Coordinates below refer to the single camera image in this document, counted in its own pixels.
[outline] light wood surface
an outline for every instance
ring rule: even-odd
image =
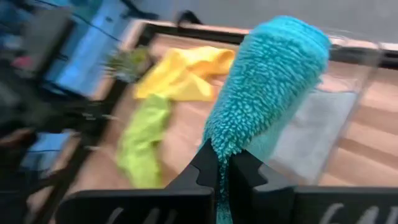
[[[130,49],[134,45],[142,25],[149,21],[136,21],[126,29],[121,49]],[[168,22],[153,22],[172,26]],[[209,30],[224,30],[246,34],[248,30],[194,26],[194,28]],[[351,45],[374,47],[373,44],[352,41]],[[190,48],[198,45],[236,50],[237,46],[204,40],[192,40],[179,37],[157,36],[151,45],[151,52],[161,58],[169,47]],[[385,44],[390,48],[394,44]],[[347,70],[344,64],[335,63],[332,69]],[[350,72],[339,72],[347,76]],[[218,91],[225,76],[210,80]],[[93,98],[103,98],[112,83],[112,79],[104,76]],[[338,83],[331,85],[337,88]],[[124,93],[116,111],[112,114],[115,120],[108,128],[101,144],[93,148],[94,153],[85,162],[69,194],[79,190],[89,189],[132,189],[114,162],[118,139],[131,113],[138,103],[132,99],[133,86]],[[172,115],[164,140],[159,146],[159,162],[162,166],[164,185],[175,178],[193,158],[200,143],[201,131],[207,114],[213,103],[189,102],[174,103]],[[56,166],[60,166],[68,157],[73,147],[67,146],[60,156]],[[345,186],[398,186],[398,72],[379,69],[371,86],[366,90],[358,108],[350,121],[345,135],[339,141],[336,150],[330,157],[325,173],[320,179],[320,185]]]

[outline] yellow microfiber cloth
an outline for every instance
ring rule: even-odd
[[[162,187],[156,144],[162,140],[170,110],[168,99],[150,95],[132,115],[119,140],[118,166],[137,188]]]
[[[214,47],[169,49],[164,58],[136,85],[135,98],[159,94],[176,101],[213,101],[212,75],[226,75],[235,52]]]

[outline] green microfiber cloth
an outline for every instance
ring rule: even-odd
[[[151,95],[131,116],[119,140],[118,166],[137,188],[162,187],[156,145],[162,140],[170,110],[168,99]]]
[[[228,162],[247,149],[271,155],[283,127],[327,68],[328,37],[289,16],[260,24],[245,36],[211,111],[202,144],[211,139],[220,167],[217,223],[231,223]]]

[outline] teal microfiber duster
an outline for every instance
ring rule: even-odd
[[[243,149],[262,161],[271,154],[282,128],[326,69],[330,45],[320,30],[289,16],[245,36],[203,133],[220,163],[219,224],[232,222],[229,158]]]

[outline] towel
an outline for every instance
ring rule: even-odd
[[[155,93],[175,101],[213,101],[213,87],[206,79],[228,74],[233,59],[234,51],[228,49],[169,49],[136,85],[134,97]]]
[[[330,45],[320,30],[289,16],[260,24],[245,36],[203,132],[202,144],[211,139],[220,163],[218,223],[232,222],[229,158],[243,149],[271,154],[269,146],[326,69]],[[268,138],[253,146],[263,134]]]
[[[170,110],[168,99],[149,96],[132,115],[119,140],[118,166],[136,188],[162,187],[156,145],[162,140]]]

